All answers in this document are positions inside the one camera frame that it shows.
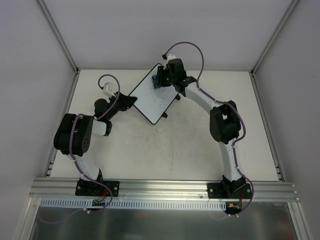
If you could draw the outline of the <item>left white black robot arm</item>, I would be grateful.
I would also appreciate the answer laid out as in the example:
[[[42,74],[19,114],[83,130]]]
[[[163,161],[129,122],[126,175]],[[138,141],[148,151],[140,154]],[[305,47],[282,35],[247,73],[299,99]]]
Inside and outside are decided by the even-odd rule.
[[[62,118],[54,136],[54,148],[73,161],[80,180],[87,183],[87,189],[93,195],[101,194],[105,184],[101,170],[87,155],[91,137],[109,136],[113,127],[111,119],[118,112],[129,110],[137,100],[135,96],[117,92],[109,100],[96,100],[94,115],[66,113]]]

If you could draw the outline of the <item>blue bone-shaped whiteboard eraser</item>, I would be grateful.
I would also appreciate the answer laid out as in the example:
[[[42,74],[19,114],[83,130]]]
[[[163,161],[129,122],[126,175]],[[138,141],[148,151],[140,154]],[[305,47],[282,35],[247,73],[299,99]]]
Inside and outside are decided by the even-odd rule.
[[[153,87],[154,87],[154,89],[160,89],[161,86],[160,86],[160,85],[158,84],[158,82],[157,82],[157,75],[154,74],[151,78],[152,78],[152,82],[153,82]]]

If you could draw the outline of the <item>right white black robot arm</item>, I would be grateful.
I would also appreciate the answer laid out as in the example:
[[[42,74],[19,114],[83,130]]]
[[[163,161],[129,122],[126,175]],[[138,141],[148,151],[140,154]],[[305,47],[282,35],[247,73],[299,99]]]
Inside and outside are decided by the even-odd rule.
[[[200,89],[197,80],[187,75],[180,58],[173,54],[164,54],[162,58],[165,64],[158,67],[156,76],[152,78],[154,86],[173,86],[179,94],[194,101],[209,114],[209,132],[219,144],[224,170],[221,184],[214,191],[235,198],[246,185],[246,179],[239,170],[235,148],[241,130],[236,104],[232,100],[214,100]]]

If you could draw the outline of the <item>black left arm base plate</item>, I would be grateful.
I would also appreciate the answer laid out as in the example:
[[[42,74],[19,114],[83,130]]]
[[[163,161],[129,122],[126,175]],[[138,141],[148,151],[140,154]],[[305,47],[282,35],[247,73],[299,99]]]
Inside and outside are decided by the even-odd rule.
[[[106,193],[107,197],[110,197],[112,193],[113,197],[119,196],[120,182],[113,180],[104,180],[103,184],[110,190],[107,190],[104,186],[101,186],[92,181],[79,179],[75,188],[75,195],[81,197],[102,197]]]

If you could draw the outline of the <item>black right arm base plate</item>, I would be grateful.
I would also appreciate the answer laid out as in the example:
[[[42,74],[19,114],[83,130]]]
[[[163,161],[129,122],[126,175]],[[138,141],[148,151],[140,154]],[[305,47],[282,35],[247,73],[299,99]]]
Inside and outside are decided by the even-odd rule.
[[[209,182],[207,184],[207,194],[209,199],[250,199],[252,194],[252,188],[249,183],[236,188],[228,189],[224,182]]]

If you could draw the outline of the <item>white whiteboard with black frame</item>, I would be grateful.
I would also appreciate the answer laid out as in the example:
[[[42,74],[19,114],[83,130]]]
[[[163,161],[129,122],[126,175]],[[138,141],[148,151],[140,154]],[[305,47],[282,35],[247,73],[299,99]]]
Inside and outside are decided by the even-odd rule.
[[[137,98],[133,106],[152,125],[157,124],[160,118],[166,115],[166,110],[178,95],[173,86],[154,87],[152,77],[157,74],[159,66],[162,65],[157,63],[129,94],[130,97]]]

